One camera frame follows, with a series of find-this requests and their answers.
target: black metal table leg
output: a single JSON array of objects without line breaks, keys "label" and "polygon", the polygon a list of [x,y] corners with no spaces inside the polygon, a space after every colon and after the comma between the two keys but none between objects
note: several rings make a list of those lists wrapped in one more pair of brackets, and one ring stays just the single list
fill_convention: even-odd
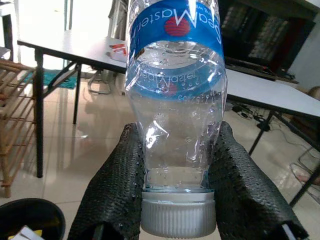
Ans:
[{"label": "black metal table leg", "polygon": [[76,68],[78,69],[77,79],[76,79],[76,90],[75,90],[75,100],[74,100],[74,112],[73,112],[73,124],[77,123],[78,115],[78,104],[79,104],[79,92],[81,84],[81,64],[77,64]]},{"label": "black metal table leg", "polygon": [[36,75],[33,83],[33,94],[35,96],[35,137],[36,137],[36,176],[42,178],[44,175],[43,166],[43,127],[44,127],[44,54],[41,50],[35,49],[34,55],[37,63]]},{"label": "black metal table leg", "polygon": [[264,134],[265,129],[266,129],[267,126],[269,125],[269,122],[270,122],[271,118],[273,117],[273,115],[274,115],[274,112],[273,112],[273,111],[270,111],[268,118],[263,122],[261,131],[259,132],[259,135],[256,137],[256,139],[255,139],[255,141],[254,141],[254,143],[253,143],[253,145],[252,145],[252,147],[251,147],[251,149],[250,149],[250,151],[249,151],[249,155],[250,155],[250,156],[251,156],[251,154],[254,152],[254,150],[255,150],[258,142],[260,141],[260,138],[261,138],[262,135]]},{"label": "black metal table leg", "polygon": [[4,46],[11,50],[10,61],[14,60],[14,40],[12,31],[11,14],[2,17]]},{"label": "black metal table leg", "polygon": [[308,188],[313,184],[313,182],[320,176],[320,164],[316,167],[313,174],[309,180],[303,185],[300,191],[294,196],[293,200],[290,202],[290,206],[293,208],[300,198],[306,193]]}]

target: black container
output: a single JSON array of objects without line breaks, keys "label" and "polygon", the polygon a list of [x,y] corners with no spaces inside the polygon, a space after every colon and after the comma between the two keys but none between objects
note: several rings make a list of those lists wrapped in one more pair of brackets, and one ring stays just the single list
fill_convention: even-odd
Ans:
[{"label": "black container", "polygon": [[16,235],[23,226],[42,230],[45,240],[62,240],[66,221],[57,205],[38,198],[26,198],[0,206],[0,240]]}]

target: clear plastic bottle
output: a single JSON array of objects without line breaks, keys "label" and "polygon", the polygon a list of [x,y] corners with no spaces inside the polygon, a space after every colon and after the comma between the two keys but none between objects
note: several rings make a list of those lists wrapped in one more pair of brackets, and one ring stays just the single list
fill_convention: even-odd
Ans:
[{"label": "clear plastic bottle", "polygon": [[142,228],[167,238],[215,230],[208,150],[227,96],[217,0],[132,0],[126,93],[144,140]]}]

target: bottle cap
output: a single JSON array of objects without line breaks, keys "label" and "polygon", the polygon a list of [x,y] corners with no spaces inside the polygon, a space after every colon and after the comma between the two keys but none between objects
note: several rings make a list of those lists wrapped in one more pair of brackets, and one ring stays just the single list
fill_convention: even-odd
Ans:
[{"label": "bottle cap", "polygon": [[214,192],[142,193],[141,227],[164,238],[192,239],[216,229]]}]

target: shelf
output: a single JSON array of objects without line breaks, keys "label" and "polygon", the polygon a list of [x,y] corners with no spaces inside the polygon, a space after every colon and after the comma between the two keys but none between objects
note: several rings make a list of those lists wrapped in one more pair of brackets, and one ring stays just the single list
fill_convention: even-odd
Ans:
[{"label": "shelf", "polygon": [[0,94],[5,96],[0,102],[0,169],[7,198],[28,150],[34,147],[35,101],[26,87],[35,75],[33,68],[0,60]]}]

